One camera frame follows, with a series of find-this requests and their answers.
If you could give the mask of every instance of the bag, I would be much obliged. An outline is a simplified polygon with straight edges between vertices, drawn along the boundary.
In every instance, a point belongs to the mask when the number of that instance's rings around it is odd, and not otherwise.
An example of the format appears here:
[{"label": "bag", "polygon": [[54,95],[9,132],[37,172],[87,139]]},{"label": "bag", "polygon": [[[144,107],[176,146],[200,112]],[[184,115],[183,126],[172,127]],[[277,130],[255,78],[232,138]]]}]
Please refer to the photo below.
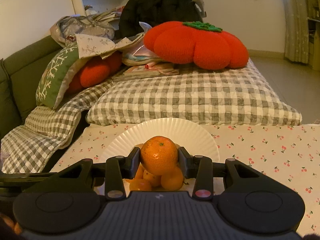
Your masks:
[{"label": "bag", "polygon": [[51,37],[62,47],[75,42],[76,33],[114,39],[115,30],[109,23],[102,23],[102,14],[86,16],[65,16],[51,28]]}]

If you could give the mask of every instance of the sofa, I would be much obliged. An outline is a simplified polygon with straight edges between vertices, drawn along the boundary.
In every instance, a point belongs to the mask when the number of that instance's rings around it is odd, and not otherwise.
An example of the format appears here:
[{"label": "sofa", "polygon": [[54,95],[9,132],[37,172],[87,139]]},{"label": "sofa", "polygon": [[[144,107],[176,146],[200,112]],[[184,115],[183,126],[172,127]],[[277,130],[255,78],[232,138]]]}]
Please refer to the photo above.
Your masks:
[{"label": "sofa", "polygon": [[[36,89],[51,59],[61,50],[51,36],[47,36],[6,59],[0,60],[0,140],[36,108]],[[87,111],[82,113],[73,138],[79,137],[85,127]],[[49,172],[67,149],[56,151],[43,172]]]}]

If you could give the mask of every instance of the green knitted leaf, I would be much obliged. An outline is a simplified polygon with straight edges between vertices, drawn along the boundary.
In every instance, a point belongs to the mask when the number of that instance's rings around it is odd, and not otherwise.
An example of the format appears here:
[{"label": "green knitted leaf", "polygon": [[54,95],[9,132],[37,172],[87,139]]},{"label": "green knitted leaf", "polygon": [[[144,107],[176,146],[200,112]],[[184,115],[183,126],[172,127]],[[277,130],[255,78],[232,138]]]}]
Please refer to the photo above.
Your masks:
[{"label": "green knitted leaf", "polygon": [[209,31],[209,32],[222,32],[222,29],[211,25],[210,23],[202,23],[202,22],[184,22],[183,25],[192,27],[199,30]]}]

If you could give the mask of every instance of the fruit pile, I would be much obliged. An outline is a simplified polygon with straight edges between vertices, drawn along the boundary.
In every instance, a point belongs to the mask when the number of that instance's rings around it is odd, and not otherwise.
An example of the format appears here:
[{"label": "fruit pile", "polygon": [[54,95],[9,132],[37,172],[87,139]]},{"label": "fruit pile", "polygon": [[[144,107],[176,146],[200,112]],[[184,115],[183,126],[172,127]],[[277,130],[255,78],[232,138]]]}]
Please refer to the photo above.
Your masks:
[{"label": "fruit pile", "polygon": [[178,149],[173,141],[155,136],[139,147],[141,164],[134,179],[126,179],[131,191],[174,191],[182,187],[184,178],[178,167]]}]

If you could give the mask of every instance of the green sofa backrest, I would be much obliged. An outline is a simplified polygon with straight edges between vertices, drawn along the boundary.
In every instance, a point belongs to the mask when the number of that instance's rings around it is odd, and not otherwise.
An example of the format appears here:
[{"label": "green sofa backrest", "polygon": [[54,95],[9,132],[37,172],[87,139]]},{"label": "green sofa backrest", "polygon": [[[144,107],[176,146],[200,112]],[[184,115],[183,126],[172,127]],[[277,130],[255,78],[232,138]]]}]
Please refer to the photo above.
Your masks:
[{"label": "green sofa backrest", "polygon": [[[0,90],[0,119],[7,121],[6,123],[0,121],[0,139],[13,128],[23,124],[36,107],[36,89],[41,76],[50,60],[60,50],[61,46],[51,36],[47,36],[3,61],[3,72],[6,74],[3,89],[7,91],[7,96]],[[15,105],[11,109],[6,109],[7,106],[2,104],[5,100],[14,102]]]}]

